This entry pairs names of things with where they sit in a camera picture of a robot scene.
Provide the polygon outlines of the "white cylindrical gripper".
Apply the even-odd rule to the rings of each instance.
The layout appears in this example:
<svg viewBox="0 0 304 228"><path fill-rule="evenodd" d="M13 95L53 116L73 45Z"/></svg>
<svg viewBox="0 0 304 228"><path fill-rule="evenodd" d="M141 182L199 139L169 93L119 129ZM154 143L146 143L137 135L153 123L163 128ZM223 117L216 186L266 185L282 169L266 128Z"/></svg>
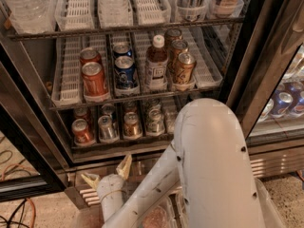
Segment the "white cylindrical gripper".
<svg viewBox="0 0 304 228"><path fill-rule="evenodd" d="M104 221L108 221L124 205L124 183L128 179L132 155L127 154L116 168L117 174L100 178L96 174L84 173L83 180L94 190L97 189Z"/></svg>

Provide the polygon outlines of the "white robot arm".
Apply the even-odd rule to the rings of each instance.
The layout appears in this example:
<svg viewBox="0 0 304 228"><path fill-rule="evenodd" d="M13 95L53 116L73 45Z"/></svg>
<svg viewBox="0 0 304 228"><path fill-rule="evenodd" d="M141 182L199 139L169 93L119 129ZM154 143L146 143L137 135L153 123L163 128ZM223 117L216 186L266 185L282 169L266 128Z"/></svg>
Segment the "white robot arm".
<svg viewBox="0 0 304 228"><path fill-rule="evenodd" d="M200 98L185 105L174 139L131 197L98 183L102 228L138 228L176 186L182 188L189 228L266 228L246 142L238 118L226 105Z"/></svg>

